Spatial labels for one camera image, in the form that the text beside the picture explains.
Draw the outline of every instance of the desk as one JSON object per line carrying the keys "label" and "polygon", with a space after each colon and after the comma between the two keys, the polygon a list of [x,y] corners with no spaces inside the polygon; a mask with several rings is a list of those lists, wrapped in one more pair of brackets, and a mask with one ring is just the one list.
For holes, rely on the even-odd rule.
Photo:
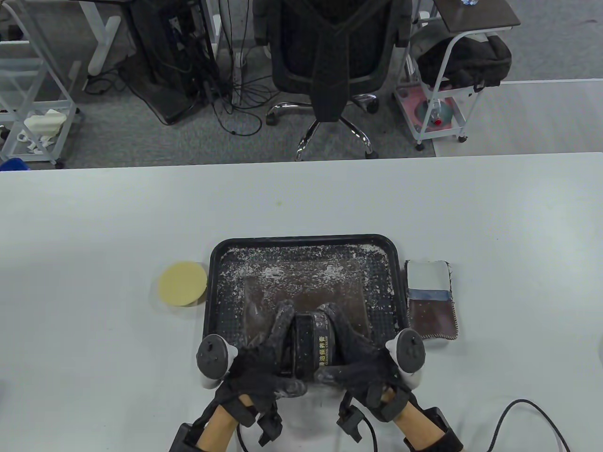
{"label": "desk", "polygon": [[482,0],[473,6],[463,5],[461,0],[434,0],[434,6],[451,33],[521,24],[506,0]]}
{"label": "desk", "polygon": [[[572,450],[598,450],[601,174],[599,153],[1,174],[0,450],[166,451],[213,393],[194,360],[203,307],[161,305],[154,278],[230,237],[349,233],[451,262],[461,337],[428,349],[416,393],[468,450],[486,450],[516,397]],[[366,452],[337,405],[319,390],[280,402],[283,435],[264,450]],[[380,450],[402,450],[375,424]],[[557,450],[520,408],[497,444]]]}

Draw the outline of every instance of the glove finger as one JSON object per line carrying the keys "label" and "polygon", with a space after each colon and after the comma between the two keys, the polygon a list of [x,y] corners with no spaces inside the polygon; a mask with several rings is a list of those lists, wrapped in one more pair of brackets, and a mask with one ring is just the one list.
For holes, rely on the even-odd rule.
{"label": "glove finger", "polygon": [[354,331],[343,309],[335,303],[324,303],[318,307],[324,312],[335,329],[337,343],[340,344],[343,358],[347,363],[372,359],[378,352],[377,348],[363,335]]}
{"label": "glove finger", "polygon": [[308,386],[296,378],[270,377],[270,385],[277,398],[280,397],[301,397],[308,391]]}
{"label": "glove finger", "polygon": [[380,382],[376,367],[370,362],[357,362],[346,366],[322,366],[314,372],[314,380],[329,386],[346,389],[366,388]]}
{"label": "glove finger", "polygon": [[276,357],[279,360],[282,356],[285,338],[294,316],[295,307],[293,306],[293,302],[291,300],[281,301],[278,303],[276,316],[274,317],[274,324],[265,341],[265,345],[274,348]]}

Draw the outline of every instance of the black glove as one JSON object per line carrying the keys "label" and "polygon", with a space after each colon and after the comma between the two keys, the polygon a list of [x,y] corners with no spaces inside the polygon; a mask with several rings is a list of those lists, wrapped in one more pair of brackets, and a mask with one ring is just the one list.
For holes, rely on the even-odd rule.
{"label": "black glove", "polygon": [[[278,376],[285,338],[295,309],[290,301],[279,303],[276,309],[270,334],[264,341],[257,341],[261,342],[259,345],[239,350],[229,373],[216,390],[214,399],[203,415],[193,423],[192,435],[201,435],[205,424],[219,405],[245,427],[251,427],[256,415],[260,413],[262,416],[258,424],[269,437],[265,438],[264,443],[280,434],[282,426],[276,400],[280,397],[300,397],[308,388],[301,380]],[[239,400],[239,396],[244,394],[251,398],[253,407],[245,407]]]}
{"label": "black glove", "polygon": [[[319,368],[314,374],[318,383],[345,389],[382,422],[395,419],[408,401],[417,404],[387,349],[378,349],[366,337],[355,332],[344,312],[336,304],[323,304],[318,309],[331,320],[345,363],[342,366]],[[385,402],[382,399],[388,390],[392,390],[393,398],[390,397],[390,400]]]}

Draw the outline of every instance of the water bottle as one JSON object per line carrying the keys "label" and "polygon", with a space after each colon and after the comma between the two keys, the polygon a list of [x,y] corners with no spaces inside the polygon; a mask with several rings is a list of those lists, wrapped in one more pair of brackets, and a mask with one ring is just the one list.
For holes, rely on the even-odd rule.
{"label": "water bottle", "polygon": [[437,99],[434,102],[434,109],[431,110],[429,119],[431,120],[431,123],[437,127],[442,125],[442,99]]}

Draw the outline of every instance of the round sponge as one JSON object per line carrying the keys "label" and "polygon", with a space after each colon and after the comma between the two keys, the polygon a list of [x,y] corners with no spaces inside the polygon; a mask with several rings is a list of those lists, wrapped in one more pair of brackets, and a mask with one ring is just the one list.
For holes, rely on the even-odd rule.
{"label": "round sponge", "polygon": [[186,306],[194,303],[205,292],[207,274],[197,262],[177,262],[159,278],[157,291],[164,303]]}

